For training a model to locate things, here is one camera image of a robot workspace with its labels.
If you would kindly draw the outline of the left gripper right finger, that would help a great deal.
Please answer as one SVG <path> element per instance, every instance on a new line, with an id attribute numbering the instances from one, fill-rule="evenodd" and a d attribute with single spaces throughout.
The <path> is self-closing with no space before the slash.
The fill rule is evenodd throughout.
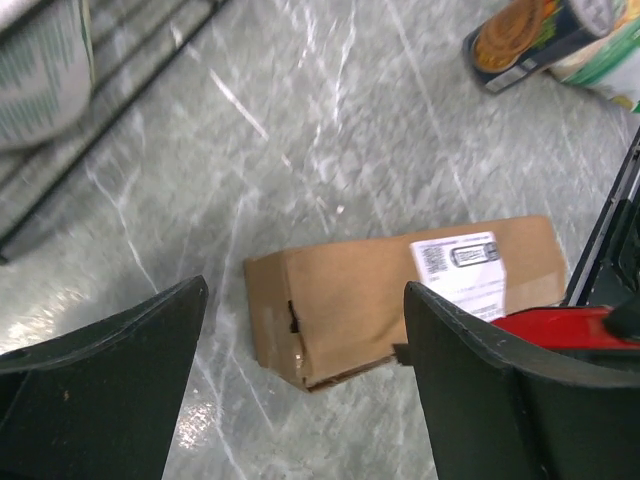
<path id="1" fill-rule="evenodd" d="M 407 284 L 405 361 L 441 479 L 635 479 L 639 354 L 531 344 Z"/>

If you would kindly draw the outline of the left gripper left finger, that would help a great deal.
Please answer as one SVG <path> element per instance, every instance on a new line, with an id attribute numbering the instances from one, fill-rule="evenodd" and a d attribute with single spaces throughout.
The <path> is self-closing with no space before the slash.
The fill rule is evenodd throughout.
<path id="1" fill-rule="evenodd" d="M 3 354 L 2 478 L 161 478 L 207 301 L 196 276 Z"/>

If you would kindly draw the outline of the brown cardboard express box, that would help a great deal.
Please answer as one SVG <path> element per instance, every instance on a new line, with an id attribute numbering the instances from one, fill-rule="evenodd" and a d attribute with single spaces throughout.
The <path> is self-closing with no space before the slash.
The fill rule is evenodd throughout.
<path id="1" fill-rule="evenodd" d="M 410 281 L 491 321 L 558 303 L 566 263 L 541 215 L 290 248 L 244 263 L 258 364 L 312 392 L 391 358 Z"/>

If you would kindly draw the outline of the red utility knife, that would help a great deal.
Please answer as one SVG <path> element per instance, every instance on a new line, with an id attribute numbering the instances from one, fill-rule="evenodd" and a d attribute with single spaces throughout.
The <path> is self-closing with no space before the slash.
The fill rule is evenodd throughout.
<path id="1" fill-rule="evenodd" d="M 639 354 L 639 309 L 630 305 L 533 308 L 492 325 L 556 352 Z"/>

